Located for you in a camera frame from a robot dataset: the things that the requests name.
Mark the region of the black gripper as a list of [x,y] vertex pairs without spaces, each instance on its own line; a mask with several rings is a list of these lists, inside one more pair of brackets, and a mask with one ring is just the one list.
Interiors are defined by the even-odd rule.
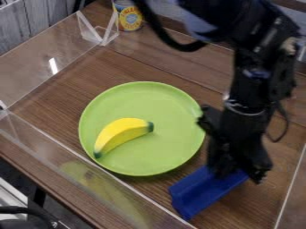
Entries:
[[266,179],[272,161],[262,141],[267,127],[267,113],[223,111],[211,106],[200,107],[198,126],[210,135],[207,166],[222,179],[242,170],[255,184]]

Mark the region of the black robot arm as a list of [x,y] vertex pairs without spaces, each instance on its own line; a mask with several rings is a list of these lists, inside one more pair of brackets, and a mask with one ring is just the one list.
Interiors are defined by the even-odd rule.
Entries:
[[219,177],[240,169],[262,182],[272,168],[263,138],[280,101],[296,87],[299,26],[268,0],[176,0],[192,36],[234,49],[234,76],[223,110],[203,107],[198,125],[210,135],[208,167]]

